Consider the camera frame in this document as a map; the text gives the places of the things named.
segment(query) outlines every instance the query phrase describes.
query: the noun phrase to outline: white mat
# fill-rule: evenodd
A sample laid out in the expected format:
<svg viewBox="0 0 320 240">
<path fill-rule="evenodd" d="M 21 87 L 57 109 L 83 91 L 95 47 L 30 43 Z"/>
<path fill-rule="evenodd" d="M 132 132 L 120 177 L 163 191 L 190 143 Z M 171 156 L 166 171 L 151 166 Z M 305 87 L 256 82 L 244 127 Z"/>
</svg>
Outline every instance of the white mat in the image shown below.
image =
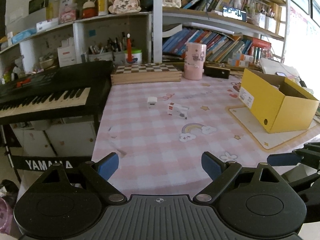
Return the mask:
<svg viewBox="0 0 320 240">
<path fill-rule="evenodd" d="M 267 133 L 267 131 L 247 107 L 231 108 L 229 111 L 248 129 L 250 133 L 252 133 L 262 147 L 267 150 L 272 149 L 308 131 L 303 130 L 294 132 Z M 314 126 L 316 126 L 316 122 L 312 120 L 309 129 Z"/>
</svg>

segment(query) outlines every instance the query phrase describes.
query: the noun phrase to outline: green lid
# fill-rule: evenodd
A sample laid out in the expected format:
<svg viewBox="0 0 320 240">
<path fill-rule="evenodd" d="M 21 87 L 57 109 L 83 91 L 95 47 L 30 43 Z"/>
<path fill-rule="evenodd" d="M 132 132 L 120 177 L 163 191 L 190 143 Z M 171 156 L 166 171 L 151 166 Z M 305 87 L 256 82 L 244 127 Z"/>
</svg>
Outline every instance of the green lid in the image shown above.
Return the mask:
<svg viewBox="0 0 320 240">
<path fill-rule="evenodd" d="M 141 51 L 141 49 L 132 48 L 132 49 L 131 49 L 131 53 L 132 53 L 132 54 L 138 54 L 138 53 L 142 53 L 142 51 Z"/>
</svg>

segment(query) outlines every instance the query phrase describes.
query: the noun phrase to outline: red candle figurine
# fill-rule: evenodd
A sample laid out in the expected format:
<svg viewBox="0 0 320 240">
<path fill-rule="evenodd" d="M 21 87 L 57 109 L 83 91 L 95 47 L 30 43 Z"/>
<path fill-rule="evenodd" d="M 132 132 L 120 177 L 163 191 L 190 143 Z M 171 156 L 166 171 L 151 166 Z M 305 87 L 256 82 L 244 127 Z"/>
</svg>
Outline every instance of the red candle figurine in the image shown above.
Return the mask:
<svg viewBox="0 0 320 240">
<path fill-rule="evenodd" d="M 128 58 L 126 59 L 127 60 L 127 63 L 129 64 L 133 64 L 134 61 L 133 61 L 133 58 L 132 58 L 132 48 L 131 48 L 131 39 L 130 39 L 130 34 L 127 35 L 127 52 L 128 52 Z"/>
</svg>

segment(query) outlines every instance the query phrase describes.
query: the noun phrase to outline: crosshair marking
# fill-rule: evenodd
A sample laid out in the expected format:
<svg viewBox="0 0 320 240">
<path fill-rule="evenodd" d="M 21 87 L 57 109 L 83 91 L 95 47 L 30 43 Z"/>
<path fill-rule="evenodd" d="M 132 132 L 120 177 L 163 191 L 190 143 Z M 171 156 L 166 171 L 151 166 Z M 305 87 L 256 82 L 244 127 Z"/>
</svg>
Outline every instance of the crosshair marking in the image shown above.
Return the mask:
<svg viewBox="0 0 320 240">
<path fill-rule="evenodd" d="M 162 203 L 165 200 L 163 198 L 157 198 L 157 199 L 155 199 L 155 201 L 157 201 L 158 203 Z"/>
</svg>

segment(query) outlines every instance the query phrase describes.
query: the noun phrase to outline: pink bag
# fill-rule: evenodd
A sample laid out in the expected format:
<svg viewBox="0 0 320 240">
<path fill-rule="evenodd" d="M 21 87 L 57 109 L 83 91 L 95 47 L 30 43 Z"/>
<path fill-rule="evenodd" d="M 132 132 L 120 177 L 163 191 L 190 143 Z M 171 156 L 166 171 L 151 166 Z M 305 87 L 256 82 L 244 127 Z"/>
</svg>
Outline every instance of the pink bag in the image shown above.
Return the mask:
<svg viewBox="0 0 320 240">
<path fill-rule="evenodd" d="M 3 198 L 0 198 L 0 233 L 10 234 L 12 219 L 12 208 Z"/>
<path fill-rule="evenodd" d="M 187 42 L 184 60 L 184 77 L 190 80 L 202 79 L 207 45 Z"/>
</svg>

